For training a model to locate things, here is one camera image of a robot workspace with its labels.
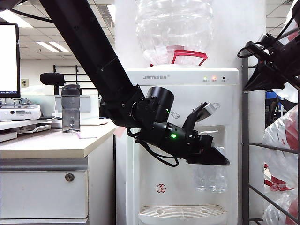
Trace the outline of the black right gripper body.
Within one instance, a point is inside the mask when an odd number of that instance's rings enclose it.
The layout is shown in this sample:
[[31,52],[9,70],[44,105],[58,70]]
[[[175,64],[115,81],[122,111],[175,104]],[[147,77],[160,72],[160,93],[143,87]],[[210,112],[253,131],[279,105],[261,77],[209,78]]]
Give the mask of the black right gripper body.
[[300,89],[300,53],[280,52],[272,54],[267,61],[276,68],[280,75],[297,90]]

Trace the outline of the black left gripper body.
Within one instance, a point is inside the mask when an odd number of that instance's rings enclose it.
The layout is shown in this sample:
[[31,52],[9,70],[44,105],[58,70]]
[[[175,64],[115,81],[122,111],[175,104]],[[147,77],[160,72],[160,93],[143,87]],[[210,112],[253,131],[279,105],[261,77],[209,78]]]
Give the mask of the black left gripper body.
[[212,146],[211,135],[196,135],[187,142],[187,160],[206,160]]

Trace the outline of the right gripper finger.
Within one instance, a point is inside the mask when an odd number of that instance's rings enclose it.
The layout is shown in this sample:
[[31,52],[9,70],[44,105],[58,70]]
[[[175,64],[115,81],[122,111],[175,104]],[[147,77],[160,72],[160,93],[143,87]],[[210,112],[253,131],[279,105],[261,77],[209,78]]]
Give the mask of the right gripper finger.
[[269,62],[258,62],[257,67],[244,87],[244,91],[283,89],[285,79]]

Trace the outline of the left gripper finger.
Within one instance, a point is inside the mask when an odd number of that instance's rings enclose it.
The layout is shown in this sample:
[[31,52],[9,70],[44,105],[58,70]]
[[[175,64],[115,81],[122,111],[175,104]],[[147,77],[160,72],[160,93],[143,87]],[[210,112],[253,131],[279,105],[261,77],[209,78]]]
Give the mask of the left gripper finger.
[[190,154],[186,162],[196,165],[230,165],[230,161],[215,147],[204,149],[201,153]]

